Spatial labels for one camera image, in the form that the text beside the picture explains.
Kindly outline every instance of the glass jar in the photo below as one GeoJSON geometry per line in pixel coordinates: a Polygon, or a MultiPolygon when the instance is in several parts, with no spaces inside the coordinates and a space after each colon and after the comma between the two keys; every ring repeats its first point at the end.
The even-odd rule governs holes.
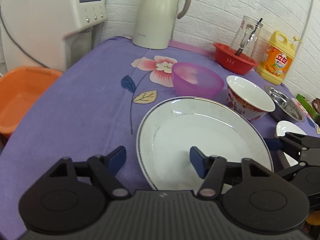
{"type": "Polygon", "coordinates": [[[240,28],[233,38],[229,51],[236,56],[247,55],[252,59],[263,24],[248,16],[243,16],[240,28]]]}

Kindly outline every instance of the stainless steel bowl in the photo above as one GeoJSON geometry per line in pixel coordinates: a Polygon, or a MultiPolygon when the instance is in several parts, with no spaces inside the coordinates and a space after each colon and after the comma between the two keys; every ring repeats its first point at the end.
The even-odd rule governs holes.
{"type": "Polygon", "coordinates": [[[276,104],[275,111],[271,112],[271,116],[276,121],[286,120],[289,122],[303,122],[304,114],[296,106],[291,98],[288,98],[284,93],[276,90],[273,87],[265,86],[264,90],[272,98],[276,104]]]}

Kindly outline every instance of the flower stem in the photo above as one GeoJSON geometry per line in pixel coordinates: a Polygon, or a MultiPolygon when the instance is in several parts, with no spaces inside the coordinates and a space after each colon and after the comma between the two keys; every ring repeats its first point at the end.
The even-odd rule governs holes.
{"type": "MultiPolygon", "coordinates": [[[[137,90],[140,82],[142,81],[142,79],[143,79],[146,75],[148,75],[148,74],[150,74],[150,73],[151,73],[151,71],[148,71],[148,72],[140,79],[140,81],[139,81],[138,84],[136,85],[136,90],[137,90]]],[[[132,93],[131,104],[130,104],[130,128],[131,128],[131,135],[133,135],[133,130],[132,130],[132,103],[133,103],[133,99],[134,99],[134,92],[132,93]]]]}

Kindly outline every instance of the white bowl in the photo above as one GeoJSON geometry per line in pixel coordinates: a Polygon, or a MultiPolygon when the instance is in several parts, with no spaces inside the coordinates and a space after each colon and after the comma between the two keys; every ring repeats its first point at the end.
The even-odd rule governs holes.
{"type": "Polygon", "coordinates": [[[249,80],[228,76],[227,84],[228,106],[245,119],[257,120],[276,109],[268,94],[249,80]]]}
{"type": "MultiPolygon", "coordinates": [[[[303,130],[301,130],[298,126],[296,126],[292,122],[280,121],[279,123],[277,123],[275,135],[277,137],[285,136],[286,132],[293,132],[293,133],[307,135],[303,130]]],[[[280,159],[282,166],[285,169],[298,164],[298,162],[294,158],[290,157],[289,155],[287,155],[286,153],[284,153],[281,150],[278,151],[278,156],[279,156],[279,159],[280,159]]]]}

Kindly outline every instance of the purple tablecloth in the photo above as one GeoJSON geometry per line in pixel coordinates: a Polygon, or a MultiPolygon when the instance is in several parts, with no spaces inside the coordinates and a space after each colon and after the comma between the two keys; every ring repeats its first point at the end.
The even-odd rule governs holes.
{"type": "MultiPolygon", "coordinates": [[[[182,49],[148,50],[122,37],[102,43],[63,74],[34,104],[0,156],[0,232],[7,239],[16,239],[25,231],[18,213],[21,195],[63,156],[85,161],[123,145],[127,149],[127,162],[117,178],[131,191],[150,189],[136,157],[137,129],[151,107],[175,94],[173,88],[151,82],[146,71],[132,67],[131,63],[142,57],[153,60],[154,56],[205,66],[224,80],[232,74],[213,59],[182,49]],[[127,89],[121,86],[127,75],[137,86],[134,95],[130,91],[134,89],[130,79],[123,80],[122,85],[127,85],[127,89]],[[157,90],[153,103],[132,104],[131,134],[133,96],[152,90],[157,90]]],[[[261,88],[270,85],[254,71],[245,78],[261,88]]],[[[224,104],[225,88],[216,98],[224,104]]],[[[291,96],[284,85],[277,89],[291,96]]],[[[263,137],[274,136],[276,121],[269,114],[252,124],[263,137]]],[[[308,135],[316,136],[307,121],[297,125],[308,135]]]]}

